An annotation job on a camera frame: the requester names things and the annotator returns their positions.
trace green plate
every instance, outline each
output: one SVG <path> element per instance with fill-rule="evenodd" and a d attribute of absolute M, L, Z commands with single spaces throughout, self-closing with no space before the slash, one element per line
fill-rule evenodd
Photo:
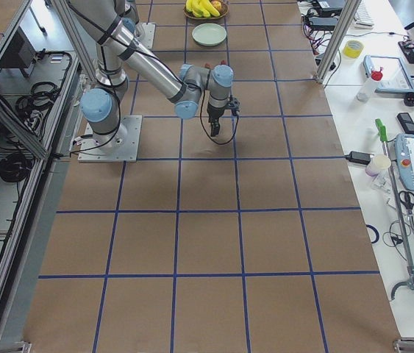
<path fill-rule="evenodd" d="M 217 46 L 226 39 L 226 30 L 219 24 L 201 24 L 193 29 L 192 37 L 201 46 Z"/>

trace yellow tape roll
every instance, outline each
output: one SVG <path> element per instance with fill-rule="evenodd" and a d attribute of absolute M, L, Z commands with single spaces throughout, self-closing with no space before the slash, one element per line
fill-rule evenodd
<path fill-rule="evenodd" d="M 349 40 L 346 43 L 346 46 L 344 46 L 343 53 L 347 57 L 351 57 L 355 59 L 356 57 L 360 55 L 362 50 L 363 50 L 363 44 L 361 42 L 359 42 L 358 40 Z"/>

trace red cap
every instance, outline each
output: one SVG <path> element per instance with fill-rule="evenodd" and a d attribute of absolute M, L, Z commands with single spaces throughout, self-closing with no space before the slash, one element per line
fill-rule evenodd
<path fill-rule="evenodd" d="M 383 68 L 380 68 L 380 71 L 372 70 L 371 71 L 371 78 L 374 81 L 380 81 L 383 77 L 382 70 L 383 70 Z"/>

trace white cup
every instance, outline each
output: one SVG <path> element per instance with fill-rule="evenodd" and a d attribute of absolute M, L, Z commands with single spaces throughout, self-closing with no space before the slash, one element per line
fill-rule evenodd
<path fill-rule="evenodd" d="M 374 157 L 370 160 L 370 163 L 367 164 L 365 172 L 371 176 L 375 177 L 384 170 L 388 169 L 391 165 L 390 158 L 386 157 L 384 154 L 375 154 Z"/>

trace white desk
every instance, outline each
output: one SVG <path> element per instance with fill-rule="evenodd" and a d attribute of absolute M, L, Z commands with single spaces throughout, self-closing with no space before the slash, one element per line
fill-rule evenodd
<path fill-rule="evenodd" d="M 404 33 L 403 26 L 387 0 L 365 0 L 365 5 L 375 22 L 372 32 Z M 349 28 L 349 33 L 352 34 L 365 32 L 370 31 Z M 348 39 L 351 38 L 346 37 L 341 48 Z M 363 56 L 376 54 L 403 57 L 397 44 L 401 36 L 370 34 L 352 39 L 358 39 L 364 43 L 364 51 L 357 59 L 342 55 L 340 68 L 326 88 L 326 96 L 345 153 L 351 150 L 382 153 L 382 144 L 379 142 L 374 120 L 382 119 L 387 127 L 388 138 L 392 139 L 397 134 L 403 133 L 396 120 L 396 114 L 409 112 L 414 119 L 414 107 L 404 106 L 402 97 L 388 98 L 388 96 L 377 94 L 368 103 L 363 104 L 356 100 L 355 95 L 365 81 L 362 67 Z M 407 64 L 407 67 L 414 75 L 414 65 Z M 349 170 L 365 222 L 375 226 L 382 235 L 388 230 L 390 223 L 397 219 L 396 211 L 386 205 L 387 199 L 392 198 L 392 195 L 372 188 L 372 178 L 365 174 L 362 166 L 349 163 Z M 393 229 L 398 232 L 399 226 Z M 410 236 L 410 245 L 414 259 L 413 236 Z M 393 286 L 397 282 L 408 279 L 406 262 L 395 249 L 386 246 L 382 239 L 374 244 L 374 252 L 389 298 Z M 390 304 L 401 336 L 414 337 L 414 291 L 406 287 L 399 288 L 396 292 L 396 299 Z"/>

